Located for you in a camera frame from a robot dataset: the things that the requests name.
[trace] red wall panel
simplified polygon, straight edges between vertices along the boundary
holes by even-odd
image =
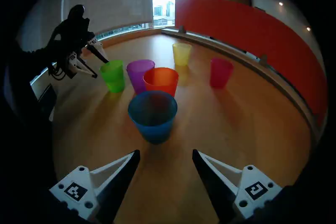
[[[278,19],[226,0],[176,0],[175,26],[267,55],[268,64],[300,92],[321,124],[328,107],[327,82],[308,45]]]

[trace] wooden table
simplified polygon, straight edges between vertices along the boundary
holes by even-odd
[[[137,59],[175,68],[172,44],[154,35],[105,49],[124,68]],[[217,223],[218,218],[192,162],[198,149],[239,169],[254,164],[280,186],[293,184],[307,162],[309,128],[292,103],[257,73],[229,58],[234,73],[225,90],[208,82],[210,60],[222,54],[192,44],[189,68],[175,68],[178,112],[170,139],[147,143],[127,114],[134,96],[126,88],[109,93],[103,79],[78,74],[53,83],[58,90],[54,114],[54,161],[58,179],[78,165],[101,167],[135,149],[141,160],[115,223]],[[102,64],[89,59],[96,71]]]

